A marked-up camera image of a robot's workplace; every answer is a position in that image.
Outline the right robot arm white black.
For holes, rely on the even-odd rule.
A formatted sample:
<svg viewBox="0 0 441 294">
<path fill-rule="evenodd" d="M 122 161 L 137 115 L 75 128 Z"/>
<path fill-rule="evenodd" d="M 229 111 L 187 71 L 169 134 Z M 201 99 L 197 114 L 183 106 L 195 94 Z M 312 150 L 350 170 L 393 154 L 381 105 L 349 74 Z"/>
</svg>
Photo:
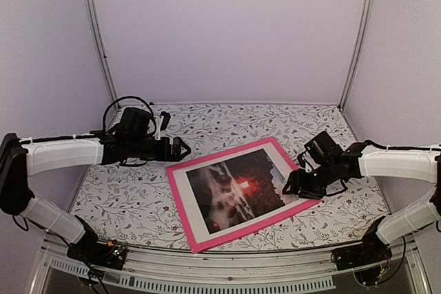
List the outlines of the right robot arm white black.
<svg viewBox="0 0 441 294">
<path fill-rule="evenodd" d="M 356 257 L 372 263 L 394 240 L 440 221 L 440 146 L 383 146 L 371 140 L 343 149 L 326 132 L 305 144 L 317 168 L 290 173 L 283 194 L 320 200 L 335 182 L 371 177 L 410 178 L 434 184 L 427 194 L 407 207 L 376 220 L 362 237 Z"/>
</svg>

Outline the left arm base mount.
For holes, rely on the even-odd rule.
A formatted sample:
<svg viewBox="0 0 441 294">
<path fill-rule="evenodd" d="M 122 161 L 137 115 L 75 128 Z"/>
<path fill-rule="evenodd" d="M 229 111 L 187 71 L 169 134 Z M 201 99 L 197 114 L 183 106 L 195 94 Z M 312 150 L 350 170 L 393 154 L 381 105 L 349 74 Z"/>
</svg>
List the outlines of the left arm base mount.
<svg viewBox="0 0 441 294">
<path fill-rule="evenodd" d="M 118 240 L 98 241 L 98 236 L 85 220 L 76 216 L 85 233 L 76 244 L 70 244 L 67 256 L 86 265 L 104 266 L 122 270 L 127 257 L 127 245 Z"/>
</svg>

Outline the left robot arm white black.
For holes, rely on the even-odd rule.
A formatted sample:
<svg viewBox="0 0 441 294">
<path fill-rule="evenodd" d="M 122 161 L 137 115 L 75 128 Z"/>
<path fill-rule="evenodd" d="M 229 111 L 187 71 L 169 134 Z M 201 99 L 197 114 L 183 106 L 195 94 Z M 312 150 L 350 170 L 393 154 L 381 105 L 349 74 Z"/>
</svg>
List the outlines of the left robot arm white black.
<svg viewBox="0 0 441 294">
<path fill-rule="evenodd" d="M 82 136 L 20 139 L 6 134 L 1 142 L 1 210 L 21 216 L 70 244 L 87 262 L 103 255 L 97 235 L 85 221 L 36 196 L 28 185 L 35 174 L 75 166 L 124 165 L 129 159 L 178 162 L 190 155 L 182 138 L 168 138 L 170 115 L 156 120 L 151 112 L 135 107 L 124 109 L 120 121 L 109 129 Z"/>
</svg>

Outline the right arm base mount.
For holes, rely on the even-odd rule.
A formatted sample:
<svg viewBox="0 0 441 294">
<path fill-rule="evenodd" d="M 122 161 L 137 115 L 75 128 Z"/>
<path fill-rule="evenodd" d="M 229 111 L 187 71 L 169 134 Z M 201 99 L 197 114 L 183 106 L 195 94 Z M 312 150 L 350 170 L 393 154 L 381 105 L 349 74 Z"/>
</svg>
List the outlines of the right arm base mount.
<svg viewBox="0 0 441 294">
<path fill-rule="evenodd" d="M 391 257 L 392 252 L 388 246 L 376 250 L 363 243 L 340 247 L 331 252 L 331 261 L 339 271 L 377 263 L 375 267 L 353 272 L 355 280 L 363 287 L 377 286 L 380 283 L 390 269 Z"/>
</svg>

